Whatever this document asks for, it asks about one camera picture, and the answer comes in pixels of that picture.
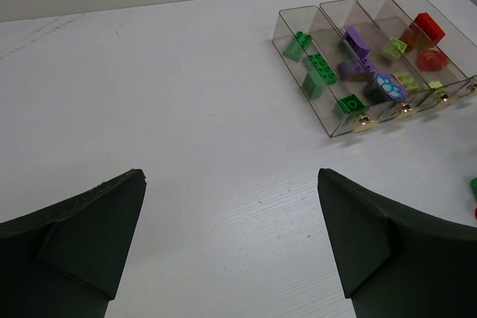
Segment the green lego brick cluster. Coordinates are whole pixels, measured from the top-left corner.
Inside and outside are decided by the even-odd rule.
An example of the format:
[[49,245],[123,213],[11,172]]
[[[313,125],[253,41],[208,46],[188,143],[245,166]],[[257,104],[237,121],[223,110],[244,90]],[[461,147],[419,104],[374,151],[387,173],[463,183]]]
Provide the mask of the green lego brick cluster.
[[477,200],[477,178],[476,177],[470,180],[470,188],[474,198]]

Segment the pale yellow lego brick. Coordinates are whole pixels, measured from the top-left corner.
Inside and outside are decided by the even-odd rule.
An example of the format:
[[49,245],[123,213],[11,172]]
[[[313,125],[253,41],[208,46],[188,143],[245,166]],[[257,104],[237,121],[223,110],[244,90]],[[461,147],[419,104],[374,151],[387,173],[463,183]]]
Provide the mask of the pale yellow lego brick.
[[431,81],[429,82],[429,87],[432,89],[440,89],[443,87],[443,84],[440,81]]

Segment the red lego brick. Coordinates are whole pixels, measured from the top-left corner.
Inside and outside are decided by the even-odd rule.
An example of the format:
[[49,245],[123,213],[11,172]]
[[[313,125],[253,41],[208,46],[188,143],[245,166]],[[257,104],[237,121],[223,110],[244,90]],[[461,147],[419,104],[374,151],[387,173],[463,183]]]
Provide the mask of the red lego brick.
[[417,25],[434,44],[438,44],[446,35],[439,24],[436,23],[428,13],[419,13],[414,19],[414,24]]

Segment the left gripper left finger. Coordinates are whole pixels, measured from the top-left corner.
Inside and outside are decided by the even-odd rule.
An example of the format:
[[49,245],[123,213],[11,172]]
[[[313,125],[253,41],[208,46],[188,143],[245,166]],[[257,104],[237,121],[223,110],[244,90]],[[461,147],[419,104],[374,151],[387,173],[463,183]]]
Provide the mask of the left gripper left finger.
[[131,169],[1,223],[2,317],[104,317],[116,297],[145,198]]

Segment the light green lego brick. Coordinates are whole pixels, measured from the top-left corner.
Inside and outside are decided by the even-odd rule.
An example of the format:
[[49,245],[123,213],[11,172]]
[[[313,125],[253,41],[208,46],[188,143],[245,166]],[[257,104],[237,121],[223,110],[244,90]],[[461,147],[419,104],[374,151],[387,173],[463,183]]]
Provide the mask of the light green lego brick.
[[381,55],[389,61],[397,61],[408,47],[406,42],[392,36],[382,49]]

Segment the long green lego brick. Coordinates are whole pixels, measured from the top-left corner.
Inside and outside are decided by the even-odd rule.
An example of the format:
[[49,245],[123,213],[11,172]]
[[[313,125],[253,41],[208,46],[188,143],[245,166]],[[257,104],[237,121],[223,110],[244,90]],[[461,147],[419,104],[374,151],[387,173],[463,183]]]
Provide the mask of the long green lego brick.
[[298,31],[294,34],[294,38],[287,44],[282,55],[285,58],[299,62],[311,43],[312,36],[310,34]]

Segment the purple flower lego piece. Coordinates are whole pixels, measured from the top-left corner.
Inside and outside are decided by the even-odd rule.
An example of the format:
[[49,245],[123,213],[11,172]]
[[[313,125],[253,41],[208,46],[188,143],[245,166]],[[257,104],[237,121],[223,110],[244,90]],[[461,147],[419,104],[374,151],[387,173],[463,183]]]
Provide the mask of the purple flower lego piece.
[[404,100],[408,97],[407,89],[392,75],[378,71],[373,76],[376,85],[392,100]]

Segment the purple rounded lego brick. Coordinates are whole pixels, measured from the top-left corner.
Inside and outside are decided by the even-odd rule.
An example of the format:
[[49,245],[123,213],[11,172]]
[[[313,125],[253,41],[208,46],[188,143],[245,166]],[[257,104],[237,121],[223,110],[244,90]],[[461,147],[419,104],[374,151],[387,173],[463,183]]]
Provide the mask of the purple rounded lego brick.
[[376,73],[375,66],[367,57],[346,59],[338,64],[337,70],[343,80],[369,80]]

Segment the red round lego piece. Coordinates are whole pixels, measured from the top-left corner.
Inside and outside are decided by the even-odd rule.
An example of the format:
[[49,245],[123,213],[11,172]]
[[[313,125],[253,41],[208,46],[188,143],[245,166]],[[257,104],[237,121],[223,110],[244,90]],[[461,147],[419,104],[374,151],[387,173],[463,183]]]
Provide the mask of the red round lego piece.
[[448,58],[443,52],[429,48],[418,54],[416,64],[421,71],[441,71],[448,65]]

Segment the pale green lego brick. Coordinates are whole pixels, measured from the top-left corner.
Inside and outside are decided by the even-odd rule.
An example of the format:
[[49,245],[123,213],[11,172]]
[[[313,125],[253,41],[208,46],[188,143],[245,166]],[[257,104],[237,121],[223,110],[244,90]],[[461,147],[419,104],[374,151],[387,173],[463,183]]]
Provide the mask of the pale green lego brick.
[[397,72],[392,74],[399,83],[407,90],[408,93],[415,93],[420,90],[419,83],[409,72]]

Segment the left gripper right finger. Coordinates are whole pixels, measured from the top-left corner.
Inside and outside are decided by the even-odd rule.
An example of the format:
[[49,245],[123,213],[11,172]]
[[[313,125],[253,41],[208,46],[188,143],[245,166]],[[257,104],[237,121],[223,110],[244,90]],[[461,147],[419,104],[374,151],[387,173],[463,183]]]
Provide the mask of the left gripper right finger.
[[318,196],[357,317],[475,317],[476,228],[426,214],[322,168]]

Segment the green square lego brick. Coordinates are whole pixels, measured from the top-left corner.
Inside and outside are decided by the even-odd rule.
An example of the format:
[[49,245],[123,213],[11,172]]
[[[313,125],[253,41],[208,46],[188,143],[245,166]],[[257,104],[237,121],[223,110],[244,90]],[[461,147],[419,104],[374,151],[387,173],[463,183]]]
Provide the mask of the green square lego brick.
[[319,98],[323,93],[324,81],[318,71],[309,71],[303,81],[302,89],[310,99]]

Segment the green lego plate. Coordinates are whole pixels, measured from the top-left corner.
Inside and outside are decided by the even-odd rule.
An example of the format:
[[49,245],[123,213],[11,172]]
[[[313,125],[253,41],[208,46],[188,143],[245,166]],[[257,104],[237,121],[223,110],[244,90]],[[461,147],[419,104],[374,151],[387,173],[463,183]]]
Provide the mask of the green lego plate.
[[337,82],[338,76],[328,64],[326,59],[321,54],[306,55],[303,60],[303,65],[307,71],[317,71],[327,85],[333,85]]

